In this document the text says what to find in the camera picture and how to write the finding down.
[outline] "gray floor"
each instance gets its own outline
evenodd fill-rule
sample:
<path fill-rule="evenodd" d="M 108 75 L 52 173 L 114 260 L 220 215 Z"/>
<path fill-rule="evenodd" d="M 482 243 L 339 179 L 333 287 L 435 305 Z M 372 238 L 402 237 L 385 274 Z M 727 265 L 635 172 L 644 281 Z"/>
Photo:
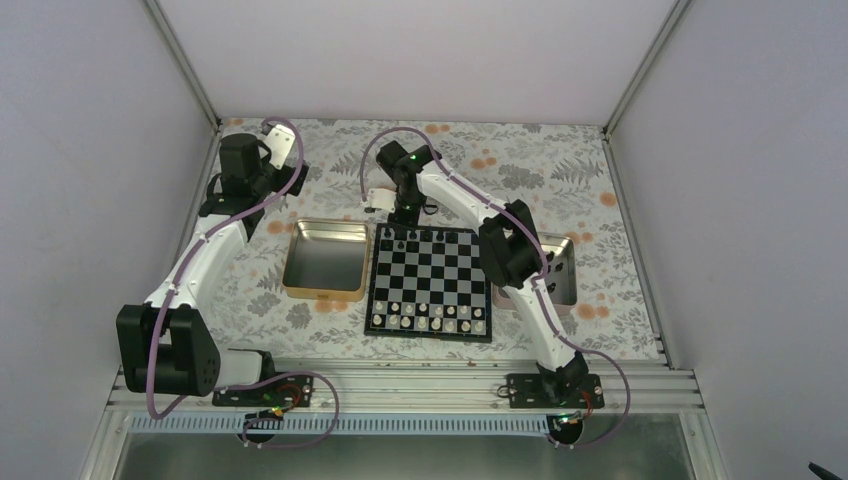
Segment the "gray floor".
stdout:
<path fill-rule="evenodd" d="M 585 440 L 612 425 L 587 422 Z M 676 415 L 634 415 L 609 443 L 554 450 L 524 437 L 332 436 L 305 450 L 244 448 L 231 435 L 131 434 L 117 478 L 689 479 Z"/>

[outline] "white panel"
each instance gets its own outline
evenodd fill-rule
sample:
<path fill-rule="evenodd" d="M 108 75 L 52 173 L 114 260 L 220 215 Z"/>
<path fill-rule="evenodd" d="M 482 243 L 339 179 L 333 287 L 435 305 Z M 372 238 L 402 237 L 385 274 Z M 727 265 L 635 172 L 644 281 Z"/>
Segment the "white panel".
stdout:
<path fill-rule="evenodd" d="M 5 2 L 0 71 L 0 478 L 76 478 L 211 132 L 141 2 Z"/>
<path fill-rule="evenodd" d="M 164 0 L 223 116 L 605 124 L 673 0 Z"/>
<path fill-rule="evenodd" d="M 614 135 L 731 478 L 848 478 L 848 3 L 694 2 Z"/>

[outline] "empty tray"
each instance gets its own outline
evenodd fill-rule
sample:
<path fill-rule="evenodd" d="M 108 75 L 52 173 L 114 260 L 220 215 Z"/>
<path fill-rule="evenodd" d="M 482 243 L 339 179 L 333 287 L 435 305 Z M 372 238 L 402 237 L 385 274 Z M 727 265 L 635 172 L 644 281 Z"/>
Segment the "empty tray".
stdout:
<path fill-rule="evenodd" d="M 577 304 L 577 282 L 574 275 L 574 242 L 568 237 L 559 237 L 547 233 L 539 234 L 539 242 L 542 249 L 553 252 L 554 258 L 550 265 L 550 272 L 545 283 L 550 286 L 556 284 L 551 292 L 551 301 L 557 315 L 565 315 Z M 509 299 L 509 295 L 502 288 L 496 287 L 492 294 L 492 303 L 500 308 L 515 310 L 515 304 Z"/>
<path fill-rule="evenodd" d="M 362 222 L 298 220 L 283 267 L 283 288 L 294 298 L 361 300 L 370 244 Z"/>

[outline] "chessboard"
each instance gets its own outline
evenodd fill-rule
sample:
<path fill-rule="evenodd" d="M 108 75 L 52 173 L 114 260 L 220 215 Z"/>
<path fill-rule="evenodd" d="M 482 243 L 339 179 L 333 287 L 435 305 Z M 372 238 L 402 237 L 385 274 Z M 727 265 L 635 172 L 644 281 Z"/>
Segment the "chessboard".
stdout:
<path fill-rule="evenodd" d="M 366 335 L 492 341 L 491 284 L 473 230 L 377 225 Z"/>

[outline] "table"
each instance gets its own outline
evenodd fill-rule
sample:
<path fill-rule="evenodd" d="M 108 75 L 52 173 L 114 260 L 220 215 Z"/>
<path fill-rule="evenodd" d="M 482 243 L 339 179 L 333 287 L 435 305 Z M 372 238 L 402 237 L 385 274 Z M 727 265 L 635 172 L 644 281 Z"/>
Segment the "table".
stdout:
<path fill-rule="evenodd" d="M 445 161 L 483 190 L 522 199 L 540 232 L 574 240 L 578 304 L 560 318 L 572 341 L 619 360 L 655 360 L 655 335 L 630 252 L 598 127 L 572 125 L 429 123 L 372 120 L 293 120 L 303 136 L 309 176 L 299 197 L 266 209 L 256 233 L 230 265 L 205 319 L 220 345 L 258 348 L 275 357 L 373 360 L 531 360 L 530 337 L 518 315 L 494 309 L 493 340 L 470 344 L 363 334 L 365 299 L 356 303 L 289 298 L 283 262 L 299 218 L 364 220 L 385 214 L 359 205 L 359 162 L 366 144 L 398 125 L 428 133 Z M 261 119 L 231 118 L 224 135 L 260 132 Z M 408 149 L 423 142 L 402 132 Z M 392 187 L 371 158 L 366 185 Z M 219 166 L 212 173 L 220 171 Z M 441 208 L 422 224 L 458 226 Z"/>

